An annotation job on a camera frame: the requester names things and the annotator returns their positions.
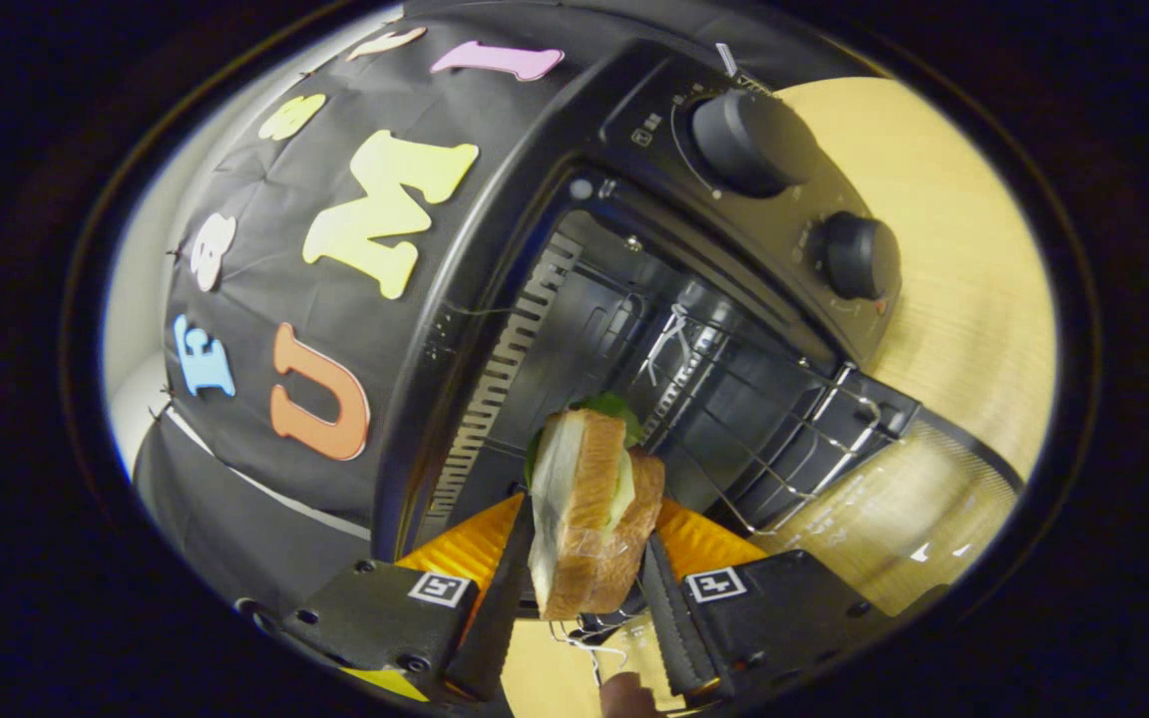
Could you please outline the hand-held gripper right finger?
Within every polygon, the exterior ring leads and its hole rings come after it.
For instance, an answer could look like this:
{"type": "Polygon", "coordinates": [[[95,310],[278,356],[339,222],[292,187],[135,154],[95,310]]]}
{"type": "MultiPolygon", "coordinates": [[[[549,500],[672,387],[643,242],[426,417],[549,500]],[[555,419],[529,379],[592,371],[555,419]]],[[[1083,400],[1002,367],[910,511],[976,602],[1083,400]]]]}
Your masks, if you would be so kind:
{"type": "Polygon", "coordinates": [[[674,500],[662,502],[643,546],[642,585],[670,690],[683,698],[788,689],[948,590],[938,582],[889,613],[812,554],[769,554],[674,500]]]}

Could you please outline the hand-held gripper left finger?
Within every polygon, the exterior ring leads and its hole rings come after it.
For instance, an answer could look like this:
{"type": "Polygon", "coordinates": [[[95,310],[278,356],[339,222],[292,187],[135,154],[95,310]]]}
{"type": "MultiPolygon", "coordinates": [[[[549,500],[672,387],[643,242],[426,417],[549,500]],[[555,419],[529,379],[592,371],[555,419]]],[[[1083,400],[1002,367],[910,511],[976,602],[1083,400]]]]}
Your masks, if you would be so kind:
{"type": "Polygon", "coordinates": [[[398,704],[501,704],[535,528],[516,494],[395,563],[355,559],[283,618],[290,639],[398,704]]]}

